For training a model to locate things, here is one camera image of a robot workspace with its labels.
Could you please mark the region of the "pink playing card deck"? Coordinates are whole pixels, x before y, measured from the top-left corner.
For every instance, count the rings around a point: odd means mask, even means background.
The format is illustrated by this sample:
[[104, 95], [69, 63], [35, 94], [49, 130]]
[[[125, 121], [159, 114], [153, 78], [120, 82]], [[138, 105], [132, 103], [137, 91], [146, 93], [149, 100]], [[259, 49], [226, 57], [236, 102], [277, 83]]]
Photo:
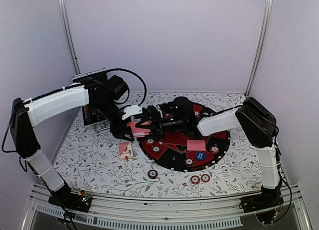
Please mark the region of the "pink playing card deck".
[[131, 128], [131, 131], [135, 138], [145, 137], [150, 134], [149, 129], [136, 127], [137, 123], [137, 121], [127, 123], [127, 126]]

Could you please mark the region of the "orange chip sector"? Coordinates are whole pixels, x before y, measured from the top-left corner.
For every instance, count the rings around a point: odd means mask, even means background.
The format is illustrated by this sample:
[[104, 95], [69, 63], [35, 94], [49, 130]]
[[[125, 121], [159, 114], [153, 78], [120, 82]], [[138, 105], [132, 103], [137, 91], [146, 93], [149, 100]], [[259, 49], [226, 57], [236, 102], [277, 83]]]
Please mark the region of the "orange chip sector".
[[147, 145], [153, 145], [154, 143], [155, 143], [155, 140], [152, 139], [152, 138], [148, 138], [148, 139], [146, 140], [146, 144], [147, 144]]
[[217, 155], [219, 153], [219, 148], [217, 146], [212, 146], [209, 150], [212, 155]]

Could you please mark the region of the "pink card sector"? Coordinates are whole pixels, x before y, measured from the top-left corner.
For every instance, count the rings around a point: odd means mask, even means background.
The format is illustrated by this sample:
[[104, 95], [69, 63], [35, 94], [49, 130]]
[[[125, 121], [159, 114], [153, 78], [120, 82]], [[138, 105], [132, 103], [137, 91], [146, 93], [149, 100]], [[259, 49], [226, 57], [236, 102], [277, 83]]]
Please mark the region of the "pink card sector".
[[204, 140], [187, 140], [188, 151], [205, 151], [206, 144]]

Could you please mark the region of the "dark brown chip stack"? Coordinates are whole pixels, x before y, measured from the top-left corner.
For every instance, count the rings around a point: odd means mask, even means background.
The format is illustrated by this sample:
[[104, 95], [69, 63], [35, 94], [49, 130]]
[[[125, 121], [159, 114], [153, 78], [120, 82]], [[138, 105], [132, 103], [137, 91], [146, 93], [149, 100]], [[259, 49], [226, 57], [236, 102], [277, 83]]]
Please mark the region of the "dark brown chip stack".
[[150, 170], [148, 172], [148, 177], [150, 179], [156, 179], [158, 177], [158, 172], [156, 170]]

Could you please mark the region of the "dark chip bottom sector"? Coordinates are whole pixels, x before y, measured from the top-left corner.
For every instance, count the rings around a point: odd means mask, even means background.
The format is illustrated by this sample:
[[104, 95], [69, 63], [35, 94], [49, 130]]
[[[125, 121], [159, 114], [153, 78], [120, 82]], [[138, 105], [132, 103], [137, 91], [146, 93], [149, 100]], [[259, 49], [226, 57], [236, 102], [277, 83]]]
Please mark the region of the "dark chip bottom sector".
[[194, 160], [191, 158], [188, 158], [185, 160], [186, 166], [193, 166], [194, 165]]

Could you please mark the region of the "blue small blind button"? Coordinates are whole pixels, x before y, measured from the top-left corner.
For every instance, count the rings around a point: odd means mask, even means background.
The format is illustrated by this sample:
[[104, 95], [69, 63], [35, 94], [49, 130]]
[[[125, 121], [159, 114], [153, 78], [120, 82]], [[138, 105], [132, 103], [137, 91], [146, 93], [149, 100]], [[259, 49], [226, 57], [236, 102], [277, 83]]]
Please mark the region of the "blue small blind button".
[[195, 154], [195, 158], [196, 158], [198, 161], [203, 161], [203, 160], [206, 159], [206, 154], [205, 154], [204, 152], [199, 151], [199, 152], [197, 152], [197, 153]]

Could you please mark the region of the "orange chip stack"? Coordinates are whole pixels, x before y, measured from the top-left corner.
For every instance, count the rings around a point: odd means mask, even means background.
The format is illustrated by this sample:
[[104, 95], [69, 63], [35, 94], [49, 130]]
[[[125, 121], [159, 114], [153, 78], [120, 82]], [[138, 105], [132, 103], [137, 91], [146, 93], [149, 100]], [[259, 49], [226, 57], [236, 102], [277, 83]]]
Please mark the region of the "orange chip stack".
[[198, 177], [198, 176], [196, 176], [196, 175], [193, 175], [193, 176], [191, 176], [191, 178], [190, 178], [191, 183], [194, 184], [194, 185], [199, 184], [199, 183], [200, 183], [200, 180], [201, 180], [200, 177]]

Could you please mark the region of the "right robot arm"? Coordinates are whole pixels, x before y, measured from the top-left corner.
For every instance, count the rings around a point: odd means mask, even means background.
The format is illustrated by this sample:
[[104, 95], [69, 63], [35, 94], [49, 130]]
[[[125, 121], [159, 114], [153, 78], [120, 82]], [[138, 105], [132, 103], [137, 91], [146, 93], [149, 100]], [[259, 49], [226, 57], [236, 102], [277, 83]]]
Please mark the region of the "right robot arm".
[[272, 224], [285, 214], [280, 174], [279, 129], [275, 117], [256, 99], [215, 112], [204, 105], [177, 97], [157, 106], [148, 106], [136, 115], [139, 146], [156, 164], [179, 172], [193, 172], [213, 166], [230, 146], [230, 130], [241, 128], [255, 148], [262, 171], [261, 193], [243, 197], [244, 212], [261, 211], [257, 219]]

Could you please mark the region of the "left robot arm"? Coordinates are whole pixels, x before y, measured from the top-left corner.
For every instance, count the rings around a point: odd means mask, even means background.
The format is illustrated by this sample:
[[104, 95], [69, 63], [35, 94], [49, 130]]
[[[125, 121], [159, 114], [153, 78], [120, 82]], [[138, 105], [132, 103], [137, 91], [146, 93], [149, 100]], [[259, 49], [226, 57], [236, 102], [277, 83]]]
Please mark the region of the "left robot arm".
[[15, 146], [12, 150], [24, 160], [36, 177], [50, 192], [49, 203], [63, 210], [88, 212], [90, 194], [71, 190], [66, 180], [53, 167], [47, 152], [42, 151], [37, 140], [40, 125], [52, 123], [58, 116], [84, 106], [93, 107], [110, 123], [111, 134], [118, 139], [133, 141], [134, 136], [128, 122], [132, 116], [142, 113], [141, 104], [119, 108], [118, 101], [129, 87], [119, 76], [108, 77], [115, 69], [98, 69], [75, 75], [73, 83], [35, 98], [12, 102], [11, 116], [5, 131], [10, 134]]

